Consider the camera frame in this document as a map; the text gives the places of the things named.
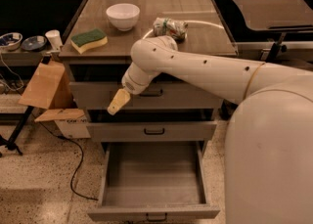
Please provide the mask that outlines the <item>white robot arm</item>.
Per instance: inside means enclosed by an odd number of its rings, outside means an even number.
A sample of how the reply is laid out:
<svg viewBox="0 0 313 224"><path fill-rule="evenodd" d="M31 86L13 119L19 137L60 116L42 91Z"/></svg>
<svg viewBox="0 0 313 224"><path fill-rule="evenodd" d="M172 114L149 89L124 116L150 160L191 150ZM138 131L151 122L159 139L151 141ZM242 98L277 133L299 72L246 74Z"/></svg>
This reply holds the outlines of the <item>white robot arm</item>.
<svg viewBox="0 0 313 224"><path fill-rule="evenodd" d="M226 224L313 224L313 72L184 53L169 36L140 39L108 107L167 73L236 104L225 138Z"/></svg>

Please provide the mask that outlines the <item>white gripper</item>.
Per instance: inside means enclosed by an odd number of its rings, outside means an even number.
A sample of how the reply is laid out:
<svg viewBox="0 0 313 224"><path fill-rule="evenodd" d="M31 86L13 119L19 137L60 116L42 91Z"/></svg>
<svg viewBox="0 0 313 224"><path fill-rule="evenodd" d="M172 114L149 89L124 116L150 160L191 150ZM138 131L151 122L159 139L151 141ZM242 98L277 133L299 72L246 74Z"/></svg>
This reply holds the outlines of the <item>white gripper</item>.
<svg viewBox="0 0 313 224"><path fill-rule="evenodd" d="M132 62L121 79L123 88L116 92L107 108L108 113L115 115L130 101L130 94L141 94L149 87L153 79L159 75L159 71L140 67L138 64Z"/></svg>

